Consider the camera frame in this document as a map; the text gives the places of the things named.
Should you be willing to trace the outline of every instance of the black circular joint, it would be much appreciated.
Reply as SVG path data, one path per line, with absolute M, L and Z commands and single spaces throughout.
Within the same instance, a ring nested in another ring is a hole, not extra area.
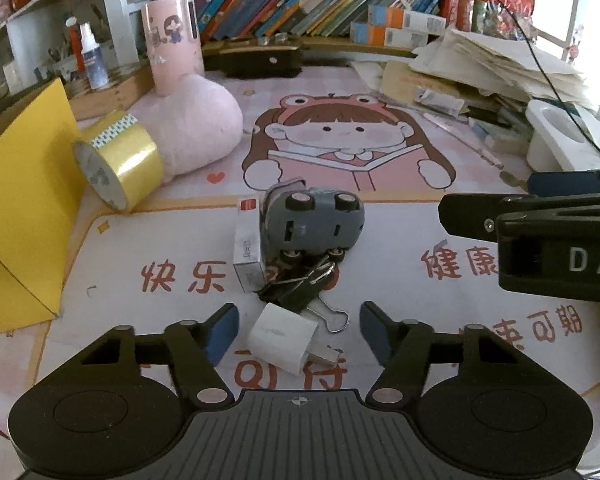
M 53 478 L 112 478 L 164 452 L 183 414 L 170 389 L 144 377 L 129 384 L 43 383 L 14 404 L 8 425 L 27 468 Z
M 302 260 L 301 251 L 280 251 L 280 261 L 287 265 L 297 265 Z
M 334 200 L 338 211 L 356 211 L 360 209 L 360 200 L 351 193 L 338 193 Z
M 285 206 L 291 211 L 311 211 L 315 208 L 315 199 L 304 191 L 295 191 L 286 197 Z
M 329 259 L 337 264 L 344 260 L 345 254 L 345 250 L 340 248 L 327 250 L 327 256 Z
M 482 476 L 540 478 L 574 468 L 592 431 L 590 411 L 563 384 L 437 384 L 416 424 L 441 458 Z

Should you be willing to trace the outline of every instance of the yellow tape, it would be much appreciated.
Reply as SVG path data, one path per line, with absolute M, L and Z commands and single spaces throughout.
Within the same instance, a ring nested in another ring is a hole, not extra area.
M 111 112 L 82 131 L 74 156 L 91 187 L 113 209 L 131 211 L 162 182 L 162 158 L 147 130 Z

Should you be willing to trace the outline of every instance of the pink cup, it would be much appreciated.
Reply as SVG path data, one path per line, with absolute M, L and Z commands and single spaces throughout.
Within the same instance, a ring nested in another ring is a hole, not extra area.
M 147 54 L 159 96 L 172 94 L 185 74 L 205 75 L 193 0 L 155 0 L 142 8 Z

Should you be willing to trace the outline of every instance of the white bottle cap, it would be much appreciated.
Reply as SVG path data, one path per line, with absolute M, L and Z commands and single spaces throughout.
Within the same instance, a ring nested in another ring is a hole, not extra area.
M 339 352 L 314 341 L 317 329 L 317 322 L 267 303 L 248 336 L 247 347 L 252 355 L 295 375 L 309 355 L 336 364 Z
M 100 44 L 93 37 L 93 33 L 91 32 L 91 25 L 89 22 L 83 23 L 80 26 L 80 35 L 82 37 L 82 52 L 90 52 L 91 50 L 97 49 Z

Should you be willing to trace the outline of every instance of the ribbed black surface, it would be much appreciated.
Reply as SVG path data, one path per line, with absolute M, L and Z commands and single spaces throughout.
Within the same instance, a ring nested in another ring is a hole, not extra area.
M 170 452 L 116 480 L 478 478 L 433 455 L 403 416 L 366 408 L 352 391 L 248 390 L 228 410 L 197 415 Z M 46 478 L 27 473 L 22 480 Z

